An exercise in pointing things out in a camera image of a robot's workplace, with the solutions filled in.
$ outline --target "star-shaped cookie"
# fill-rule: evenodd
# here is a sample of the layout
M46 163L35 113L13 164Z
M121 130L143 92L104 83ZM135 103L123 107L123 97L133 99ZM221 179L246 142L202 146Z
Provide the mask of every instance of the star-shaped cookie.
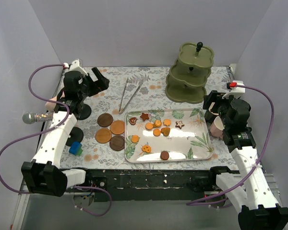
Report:
M148 120L148 119L149 119L149 115L148 115L148 114L145 114L145 113L142 113L142 115L140 116L140 118L142 118L143 121L145 121L145 120Z
M176 121L176 125L175 125L175 127L181 129L182 127L184 127L184 124L182 123L182 121Z

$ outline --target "gray floor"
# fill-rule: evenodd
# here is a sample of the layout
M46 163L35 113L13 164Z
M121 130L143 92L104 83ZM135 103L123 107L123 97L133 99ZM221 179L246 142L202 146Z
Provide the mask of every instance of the gray floor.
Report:
M22 230L238 230L233 207L216 211L188 207L185 201L119 201L103 217L75 209L72 195L31 195ZM103 212L108 203L93 203L89 209Z

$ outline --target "mug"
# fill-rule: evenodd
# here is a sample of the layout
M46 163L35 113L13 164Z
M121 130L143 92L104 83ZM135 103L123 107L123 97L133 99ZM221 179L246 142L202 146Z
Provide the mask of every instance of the mug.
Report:
M217 116L210 127L211 135L215 138L223 138L223 123L219 116Z

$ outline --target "cookie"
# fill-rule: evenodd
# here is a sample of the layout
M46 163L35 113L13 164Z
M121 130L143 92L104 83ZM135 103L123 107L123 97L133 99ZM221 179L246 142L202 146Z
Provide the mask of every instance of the cookie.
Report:
M114 121L110 126L110 130L115 135L122 134L123 132L125 132L125 122L120 120Z
M145 113L142 113L142 115L140 116L140 118L142 118L143 121L145 121L145 120L148 120L148 119L149 119L149 115L148 115L148 114L145 114Z
M150 153L152 151L152 148L149 145L143 145L142 146L142 151Z
M158 137L158 136L160 136L161 131L160 131L160 129L155 128L154 131L153 131L153 133L154 133L154 135L155 135L156 137Z
M129 123L134 126L135 123L136 123L136 120L137 120L136 117L132 117L132 118L129 119Z
M101 144L104 144L110 141L111 137L112 137L112 133L107 128L101 128L100 130L96 132L96 135L95 135L96 141L98 141Z
M167 151L162 151L160 158L166 161L169 158L169 153Z
M165 126L170 126L171 125L171 120L170 119L164 119L164 121L163 121L163 124L165 125Z
M108 127L113 122L113 117L111 114L102 114L97 118L97 124L101 127Z
M168 128L168 127L161 129L161 133L166 137L169 135L170 131L171 131L171 128Z
M181 129L182 127L184 127L184 124L182 123L182 121L176 121L175 127Z
M149 123L147 123L147 124L145 125L145 127L146 127L148 130L151 130L151 129L153 129L154 125L149 122Z
M138 141L139 141L139 136L138 135L133 135L132 137L131 137L131 141L133 142L133 143L137 143Z
M162 122L160 120L156 120L155 121L155 126L156 127L161 127L162 126Z
M124 149L125 148L124 137L121 135L112 137L110 140L110 148L115 151L120 151Z

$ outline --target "metal tongs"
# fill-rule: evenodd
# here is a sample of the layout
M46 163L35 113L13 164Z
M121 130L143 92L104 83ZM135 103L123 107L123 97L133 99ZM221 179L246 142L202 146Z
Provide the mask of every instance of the metal tongs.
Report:
M130 103L130 101L132 100L132 98L135 96L135 94L139 91L140 87L143 85L144 80L143 80L143 79L140 80L140 84L139 84L138 88L137 88L136 91L133 93L133 95L131 96L131 98L129 99L129 101L128 101L127 104L125 105L125 107L124 107L122 110L120 110L120 109L121 109L121 104L123 103L124 94L125 94L125 91L126 91L126 87L127 87L128 82L129 82L129 78L127 78L127 80L126 80L126 84L125 84L124 91L123 91L123 96L121 97L119 114L124 113L127 105Z

